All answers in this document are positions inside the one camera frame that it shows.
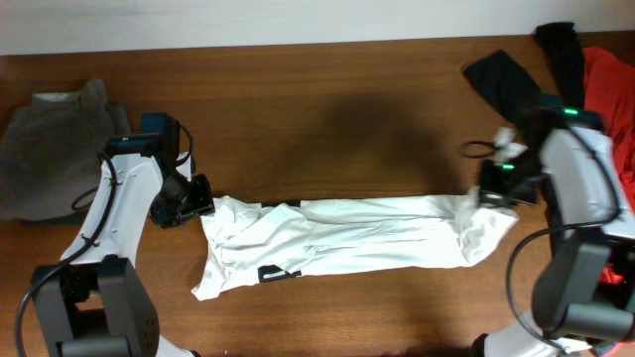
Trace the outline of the white polo shirt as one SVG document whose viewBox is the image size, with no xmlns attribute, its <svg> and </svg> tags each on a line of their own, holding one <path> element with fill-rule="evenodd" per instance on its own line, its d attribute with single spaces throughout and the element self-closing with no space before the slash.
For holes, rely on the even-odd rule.
<svg viewBox="0 0 635 357">
<path fill-rule="evenodd" d="M 478 206 L 474 190 L 276 206 L 223 196 L 214 205 L 201 220 L 208 255 L 192 289 L 199 300 L 261 284 L 267 275 L 472 267 L 518 220 L 511 209 Z"/>
</svg>

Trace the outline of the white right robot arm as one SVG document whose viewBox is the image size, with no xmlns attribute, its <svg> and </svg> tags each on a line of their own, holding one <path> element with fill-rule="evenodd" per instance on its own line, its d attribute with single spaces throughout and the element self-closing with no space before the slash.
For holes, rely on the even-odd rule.
<svg viewBox="0 0 635 357">
<path fill-rule="evenodd" d="M 481 166 L 477 203 L 512 208 L 541 194 L 548 226 L 512 251 L 505 289 L 515 321 L 479 336 L 472 356 L 574 356 L 634 339 L 634 213 L 613 166 L 612 142 L 598 114 L 541 105 L 515 126 L 526 150 Z M 551 238 L 552 259 L 536 280 L 531 308 L 513 292 L 521 251 Z"/>
</svg>

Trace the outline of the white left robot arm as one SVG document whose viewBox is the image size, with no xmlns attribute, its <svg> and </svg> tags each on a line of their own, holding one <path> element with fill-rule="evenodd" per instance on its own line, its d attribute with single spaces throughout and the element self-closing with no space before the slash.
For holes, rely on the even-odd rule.
<svg viewBox="0 0 635 357">
<path fill-rule="evenodd" d="M 31 302 L 52 356 L 188 356 L 162 335 L 136 272 L 146 221 L 174 228 L 213 212 L 205 176 L 191 174 L 180 137 L 113 138 L 85 220 L 61 260 L 34 272 Z"/>
</svg>

